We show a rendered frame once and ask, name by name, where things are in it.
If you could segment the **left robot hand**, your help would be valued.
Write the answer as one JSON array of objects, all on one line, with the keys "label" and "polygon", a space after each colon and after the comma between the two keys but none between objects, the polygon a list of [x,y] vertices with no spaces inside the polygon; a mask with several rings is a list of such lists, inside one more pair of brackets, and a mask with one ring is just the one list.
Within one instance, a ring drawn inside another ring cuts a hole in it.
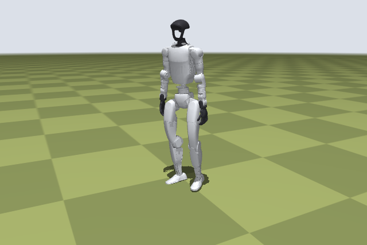
[{"label": "left robot hand", "polygon": [[200,118],[201,118],[201,122],[200,122],[199,125],[203,125],[204,123],[206,123],[208,121],[208,112],[206,110],[207,105],[203,106],[203,102],[200,100],[199,101],[199,106],[200,106],[201,111],[200,111],[200,116],[197,119],[197,121],[199,121]]}]

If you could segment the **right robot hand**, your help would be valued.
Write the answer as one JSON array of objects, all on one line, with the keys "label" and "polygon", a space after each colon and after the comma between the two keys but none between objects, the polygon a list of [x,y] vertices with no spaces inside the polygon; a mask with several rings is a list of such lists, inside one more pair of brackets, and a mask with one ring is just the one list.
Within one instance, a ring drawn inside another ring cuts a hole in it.
[{"label": "right robot hand", "polygon": [[160,94],[160,105],[159,105],[159,110],[160,110],[160,113],[162,116],[164,116],[164,108],[165,108],[165,100],[166,98],[164,99],[164,95],[163,94]]}]

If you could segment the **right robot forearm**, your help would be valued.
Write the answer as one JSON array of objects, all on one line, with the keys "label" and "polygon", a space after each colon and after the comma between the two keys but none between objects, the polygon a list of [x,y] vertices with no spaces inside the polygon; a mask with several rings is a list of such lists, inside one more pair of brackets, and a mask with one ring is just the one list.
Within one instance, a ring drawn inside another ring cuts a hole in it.
[{"label": "right robot forearm", "polygon": [[[161,89],[160,89],[161,93],[160,94],[164,95],[164,99],[167,98],[168,83],[169,83],[169,79],[164,79],[161,77]],[[159,94],[159,97],[160,97],[160,94]]]}]

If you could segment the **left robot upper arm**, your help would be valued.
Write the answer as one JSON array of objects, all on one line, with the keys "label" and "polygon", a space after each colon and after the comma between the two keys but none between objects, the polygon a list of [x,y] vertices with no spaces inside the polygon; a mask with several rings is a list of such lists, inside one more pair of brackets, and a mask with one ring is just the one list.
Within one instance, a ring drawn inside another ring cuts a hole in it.
[{"label": "left robot upper arm", "polygon": [[189,48],[190,56],[194,59],[194,66],[197,74],[194,75],[194,81],[196,83],[202,83],[201,76],[204,74],[204,63],[203,63],[203,51],[201,48],[191,47]]}]

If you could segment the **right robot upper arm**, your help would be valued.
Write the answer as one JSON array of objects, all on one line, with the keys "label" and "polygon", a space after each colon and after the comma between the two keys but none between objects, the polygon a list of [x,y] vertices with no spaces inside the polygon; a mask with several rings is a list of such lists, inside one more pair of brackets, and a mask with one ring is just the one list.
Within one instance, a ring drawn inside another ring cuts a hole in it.
[{"label": "right robot upper arm", "polygon": [[168,79],[170,77],[169,60],[168,60],[168,53],[167,53],[168,48],[169,46],[162,49],[164,69],[161,70],[160,76],[164,79]]}]

